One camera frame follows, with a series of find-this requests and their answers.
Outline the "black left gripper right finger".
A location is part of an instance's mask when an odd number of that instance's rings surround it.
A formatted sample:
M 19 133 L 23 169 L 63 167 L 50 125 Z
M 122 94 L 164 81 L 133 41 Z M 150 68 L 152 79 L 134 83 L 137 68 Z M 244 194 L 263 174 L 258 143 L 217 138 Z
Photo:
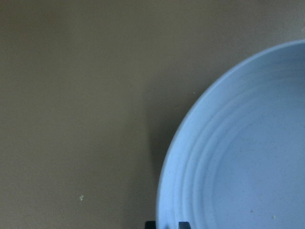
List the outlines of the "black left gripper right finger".
M 190 223 L 187 221 L 179 222 L 178 229 L 191 229 Z

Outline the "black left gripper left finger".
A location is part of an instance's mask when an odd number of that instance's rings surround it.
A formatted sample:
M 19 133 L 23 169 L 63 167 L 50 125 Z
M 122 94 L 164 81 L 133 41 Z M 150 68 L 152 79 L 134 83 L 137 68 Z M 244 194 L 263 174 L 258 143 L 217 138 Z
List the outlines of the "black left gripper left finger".
M 146 221 L 144 228 L 145 229 L 155 229 L 155 221 Z

